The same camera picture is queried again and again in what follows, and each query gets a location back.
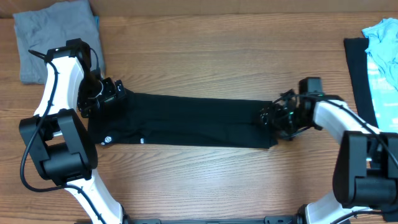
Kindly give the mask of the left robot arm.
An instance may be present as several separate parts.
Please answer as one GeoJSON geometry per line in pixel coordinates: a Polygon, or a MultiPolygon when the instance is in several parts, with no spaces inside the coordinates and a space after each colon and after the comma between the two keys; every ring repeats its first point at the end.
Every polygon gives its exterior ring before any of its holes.
{"type": "Polygon", "coordinates": [[[19,124],[26,146],[19,175],[25,188],[40,192],[25,178],[25,162],[30,157],[41,178],[54,183],[43,192],[70,192],[92,223],[131,223],[98,173],[96,146],[81,122],[126,96],[121,81],[102,78],[100,69],[91,69],[94,52],[81,39],[68,40],[46,54],[30,50],[44,61],[48,75],[39,107],[33,117],[19,124]]]}

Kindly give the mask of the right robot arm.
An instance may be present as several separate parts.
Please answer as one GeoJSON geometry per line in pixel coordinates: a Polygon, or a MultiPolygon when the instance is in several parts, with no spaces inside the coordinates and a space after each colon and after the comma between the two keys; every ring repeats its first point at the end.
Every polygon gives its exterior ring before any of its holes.
{"type": "Polygon", "coordinates": [[[358,215],[396,222],[397,134],[365,122],[339,96],[324,94],[318,77],[304,78],[298,87],[265,106],[261,122],[287,140],[310,128],[328,131],[340,145],[333,190],[295,215],[265,217],[265,223],[349,223],[358,215]]]}

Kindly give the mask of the black t-shirt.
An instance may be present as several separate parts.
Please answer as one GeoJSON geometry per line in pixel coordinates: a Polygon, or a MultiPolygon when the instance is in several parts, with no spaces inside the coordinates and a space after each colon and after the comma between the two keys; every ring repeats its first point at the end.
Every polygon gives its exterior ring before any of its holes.
{"type": "Polygon", "coordinates": [[[168,144],[268,149],[277,144],[260,112],[270,101],[187,98],[126,92],[88,120],[96,144],[168,144]]]}

